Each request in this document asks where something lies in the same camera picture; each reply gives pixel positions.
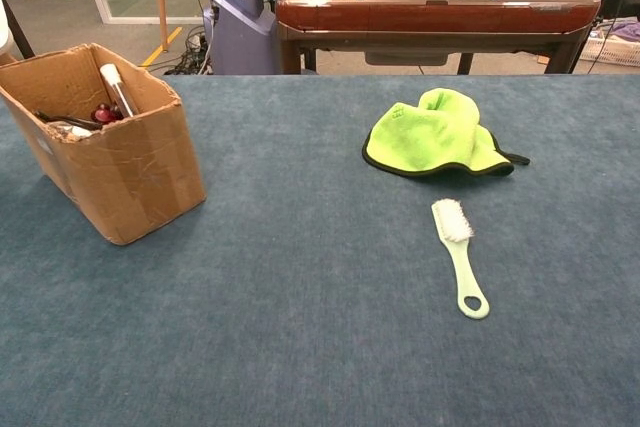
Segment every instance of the light green brush handle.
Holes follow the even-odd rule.
[[[456,282],[458,283],[458,308],[467,317],[472,319],[483,319],[489,315],[489,302],[485,298],[480,286],[473,275],[467,249],[469,240],[462,242],[445,242],[444,243],[451,254],[453,267],[456,271]],[[480,307],[473,310],[465,303],[467,298],[476,298],[480,301]]]

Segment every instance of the red object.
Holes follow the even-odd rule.
[[[107,104],[100,104],[98,108],[91,113],[91,119],[101,124],[110,124],[111,122],[120,120],[118,113],[113,110],[113,107]]]

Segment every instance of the plastic basket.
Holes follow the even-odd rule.
[[[582,60],[604,62],[607,64],[640,67],[640,42],[625,40],[590,38],[580,56]]]

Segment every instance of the table leg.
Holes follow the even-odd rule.
[[[570,74],[573,71],[576,56],[582,47],[581,39],[574,42],[564,42],[559,44],[556,51],[551,55],[545,74]]]
[[[316,66],[316,49],[304,50],[304,68],[314,72],[318,70]]]
[[[300,74],[300,49],[295,42],[281,41],[280,56],[283,74]]]
[[[460,63],[458,64],[458,75],[469,75],[471,64],[473,62],[473,54],[463,53],[460,55]]]

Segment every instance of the mahjong table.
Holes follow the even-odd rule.
[[[276,17],[285,73],[300,72],[301,49],[408,63],[461,52],[461,74],[469,73],[473,53],[526,51],[550,58],[547,73],[566,73],[598,6],[599,0],[277,0]]]

